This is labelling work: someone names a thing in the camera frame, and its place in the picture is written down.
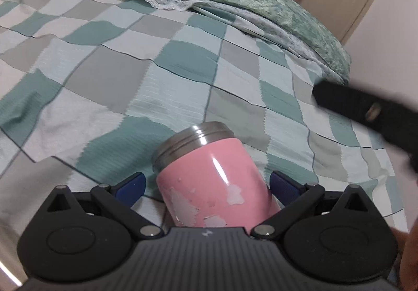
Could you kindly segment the person's right hand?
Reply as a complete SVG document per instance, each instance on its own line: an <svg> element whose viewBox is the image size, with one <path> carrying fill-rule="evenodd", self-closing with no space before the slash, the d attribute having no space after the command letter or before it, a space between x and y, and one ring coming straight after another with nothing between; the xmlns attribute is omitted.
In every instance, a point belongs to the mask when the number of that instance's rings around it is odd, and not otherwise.
<svg viewBox="0 0 418 291"><path fill-rule="evenodd" d="M400 287L405 291L418 289L418 222L415 220L410 231L403 232L391 228L397 240L400 253L399 280Z"/></svg>

